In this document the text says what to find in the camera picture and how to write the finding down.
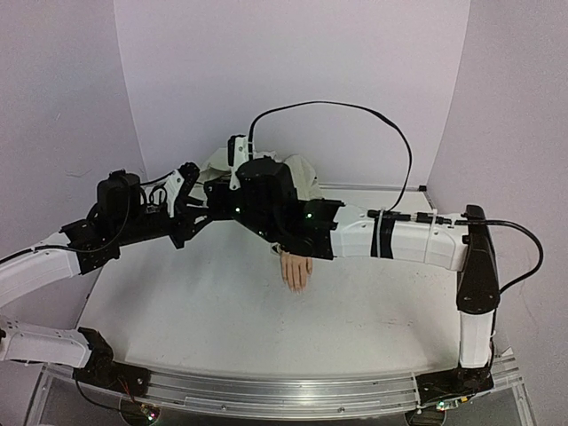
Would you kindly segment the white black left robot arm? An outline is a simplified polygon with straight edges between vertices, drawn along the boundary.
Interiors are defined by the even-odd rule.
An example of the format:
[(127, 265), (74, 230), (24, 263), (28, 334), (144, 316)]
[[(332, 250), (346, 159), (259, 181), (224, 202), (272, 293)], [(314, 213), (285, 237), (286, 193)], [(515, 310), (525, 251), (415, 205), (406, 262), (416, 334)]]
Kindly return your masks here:
[[(186, 163), (167, 176), (142, 183), (117, 170), (98, 185), (89, 215), (63, 226), (36, 245), (1, 261), (1, 304), (7, 305), (53, 282), (86, 275), (116, 260), (124, 246), (170, 238), (181, 249), (201, 228), (206, 209), (191, 191), (199, 168)], [(103, 388), (120, 378), (118, 365), (104, 351), (100, 334), (83, 328), (57, 329), (1, 318), (1, 359), (55, 363), (84, 368)]]

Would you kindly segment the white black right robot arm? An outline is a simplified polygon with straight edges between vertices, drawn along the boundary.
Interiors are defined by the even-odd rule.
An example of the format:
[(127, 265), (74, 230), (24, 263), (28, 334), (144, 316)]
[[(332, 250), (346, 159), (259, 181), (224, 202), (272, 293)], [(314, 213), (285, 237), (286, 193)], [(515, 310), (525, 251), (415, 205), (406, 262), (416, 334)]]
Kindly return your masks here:
[(315, 169), (300, 155), (282, 162), (265, 156), (236, 167), (214, 154), (200, 178), (209, 208), (272, 243), (293, 290), (305, 288), (315, 258), (370, 256), (458, 272), (459, 365), (488, 366), (499, 297), (493, 243), (478, 206), (468, 208), (473, 225), (429, 213), (347, 206), (324, 198)]

